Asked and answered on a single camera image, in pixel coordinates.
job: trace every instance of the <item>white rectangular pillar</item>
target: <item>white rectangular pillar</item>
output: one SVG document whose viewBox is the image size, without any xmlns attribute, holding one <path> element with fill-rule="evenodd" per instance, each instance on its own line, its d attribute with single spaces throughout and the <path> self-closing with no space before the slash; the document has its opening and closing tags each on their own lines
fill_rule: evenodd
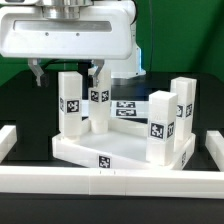
<svg viewBox="0 0 224 224">
<path fill-rule="evenodd" d="M 146 160 L 169 165 L 174 151 L 177 94 L 157 91 L 149 96 Z"/>
<path fill-rule="evenodd" d="M 94 75 L 96 68 L 89 69 Z M 89 88 L 89 119 L 93 133 L 103 134 L 108 131 L 111 102 L 111 72 L 103 68 L 98 75 L 97 87 Z"/>
<path fill-rule="evenodd" d="M 170 92 L 178 95 L 175 141 L 186 141 L 191 135 L 196 82 L 184 77 L 171 81 Z"/>
<path fill-rule="evenodd" d="M 82 127 L 82 75 L 59 72 L 59 130 L 63 138 L 77 140 Z"/>
</svg>

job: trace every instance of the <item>short white block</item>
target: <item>short white block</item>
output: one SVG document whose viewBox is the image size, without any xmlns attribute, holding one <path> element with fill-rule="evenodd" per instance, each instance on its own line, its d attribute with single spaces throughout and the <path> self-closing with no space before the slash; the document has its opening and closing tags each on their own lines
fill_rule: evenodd
<svg viewBox="0 0 224 224">
<path fill-rule="evenodd" d="M 129 171 L 126 195 L 224 198 L 224 175 L 201 171 Z"/>
<path fill-rule="evenodd" d="M 135 121 L 111 118 L 109 129 L 145 138 L 148 136 L 148 126 Z"/>
<path fill-rule="evenodd" d="M 0 162 L 6 157 L 16 141 L 16 126 L 4 126 L 0 131 Z"/>
<path fill-rule="evenodd" d="M 224 138 L 219 131 L 207 131 L 205 146 L 220 171 L 224 171 Z"/>
<path fill-rule="evenodd" d="M 89 194 L 89 169 L 1 166 L 0 192 Z"/>
</svg>

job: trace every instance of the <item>green wall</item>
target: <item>green wall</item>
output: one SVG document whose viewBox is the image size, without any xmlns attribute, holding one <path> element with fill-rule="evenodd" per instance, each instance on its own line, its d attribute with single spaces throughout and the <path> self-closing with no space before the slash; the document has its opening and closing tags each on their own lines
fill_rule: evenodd
<svg viewBox="0 0 224 224">
<path fill-rule="evenodd" d="M 149 70 L 151 33 L 149 0 L 137 0 L 137 42 L 143 68 Z M 152 0 L 154 54 L 152 71 L 205 72 L 224 81 L 224 1 Z M 54 69 L 71 69 L 54 66 Z M 28 69 L 25 59 L 0 58 L 0 85 Z"/>
</svg>

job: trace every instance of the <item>white base platform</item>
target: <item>white base platform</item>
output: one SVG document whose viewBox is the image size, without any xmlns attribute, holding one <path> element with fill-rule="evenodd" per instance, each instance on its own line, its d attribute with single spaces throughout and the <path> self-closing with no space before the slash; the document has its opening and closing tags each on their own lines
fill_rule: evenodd
<svg viewBox="0 0 224 224">
<path fill-rule="evenodd" d="M 96 135 L 90 131 L 90 121 L 82 123 L 83 135 L 76 143 L 53 138 L 55 158 L 90 168 L 112 169 L 175 169 L 182 170 L 194 152 L 195 135 L 186 142 L 176 142 L 173 161 L 168 166 L 158 166 L 146 161 L 147 125 L 113 118 L 109 131 Z M 102 167 L 101 159 L 107 160 Z"/>
</svg>

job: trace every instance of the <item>white block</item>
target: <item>white block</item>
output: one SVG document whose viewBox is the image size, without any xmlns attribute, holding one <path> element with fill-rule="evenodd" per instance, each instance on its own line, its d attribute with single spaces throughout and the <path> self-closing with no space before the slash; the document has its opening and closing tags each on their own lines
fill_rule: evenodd
<svg viewBox="0 0 224 224">
<path fill-rule="evenodd" d="M 6 157 L 16 141 L 16 126 L 4 126 L 0 131 L 0 162 Z"/>
<path fill-rule="evenodd" d="M 224 138 L 218 131 L 207 131 L 205 146 L 220 171 L 224 171 Z"/>
<path fill-rule="evenodd" d="M 67 141 L 57 135 L 53 138 L 53 155 L 71 163 L 79 164 L 90 168 L 108 169 L 183 169 L 194 152 L 195 135 L 174 153 L 169 166 L 158 166 L 146 161 L 147 140 L 145 133 L 138 135 L 137 131 L 126 133 L 126 129 L 116 131 L 116 128 L 135 127 L 136 122 L 121 119 L 111 119 L 109 130 L 104 135 L 95 135 L 90 131 L 90 121 L 82 122 L 82 136 L 78 143 Z M 145 130 L 146 124 L 138 124 L 138 128 Z"/>
<path fill-rule="evenodd" d="M 89 169 L 1 166 L 0 192 L 89 194 Z"/>
<path fill-rule="evenodd" d="M 94 75 L 96 68 L 89 69 L 89 75 Z M 98 86 L 89 88 L 89 119 L 92 132 L 103 134 L 108 131 L 111 101 L 111 73 L 103 68 L 98 75 Z"/>
<path fill-rule="evenodd" d="M 59 72 L 59 130 L 62 137 L 76 140 L 81 135 L 82 75 Z"/>
<path fill-rule="evenodd" d="M 122 132 L 130 135 L 147 137 L 148 136 L 148 125 L 139 122 L 111 118 L 109 121 L 110 130 Z"/>
<path fill-rule="evenodd" d="M 126 172 L 124 170 L 91 169 L 90 195 L 125 195 Z"/>
<path fill-rule="evenodd" d="M 224 175 L 201 171 L 129 171 L 127 196 L 224 198 Z"/>
<path fill-rule="evenodd" d="M 157 91 L 149 96 L 146 160 L 169 165 L 173 159 L 177 94 Z"/>
<path fill-rule="evenodd" d="M 179 77 L 171 81 L 170 92 L 178 94 L 175 139 L 185 141 L 191 134 L 196 80 Z"/>
</svg>

